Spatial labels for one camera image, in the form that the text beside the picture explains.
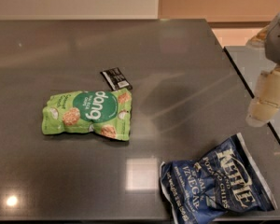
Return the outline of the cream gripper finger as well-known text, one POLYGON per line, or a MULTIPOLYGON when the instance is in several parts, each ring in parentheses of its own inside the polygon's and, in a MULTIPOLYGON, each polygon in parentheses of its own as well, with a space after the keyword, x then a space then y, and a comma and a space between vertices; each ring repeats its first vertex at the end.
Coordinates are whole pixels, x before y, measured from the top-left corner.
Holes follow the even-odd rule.
POLYGON ((257 80, 255 97, 250 102, 246 122, 252 127, 262 127, 280 109, 280 64, 272 71, 262 71, 257 80))

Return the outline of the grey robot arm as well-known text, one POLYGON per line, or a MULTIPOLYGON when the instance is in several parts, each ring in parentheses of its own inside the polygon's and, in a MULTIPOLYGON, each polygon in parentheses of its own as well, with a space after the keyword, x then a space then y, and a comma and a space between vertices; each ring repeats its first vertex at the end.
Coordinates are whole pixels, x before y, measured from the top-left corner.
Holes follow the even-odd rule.
MULTIPOLYGON (((247 112, 246 122, 252 127, 261 127, 280 109, 280 11, 253 39, 259 40, 257 44, 264 48, 265 57, 275 63, 272 71, 260 73, 254 89, 255 97, 247 112)), ((252 40, 248 44, 257 45, 252 40)))

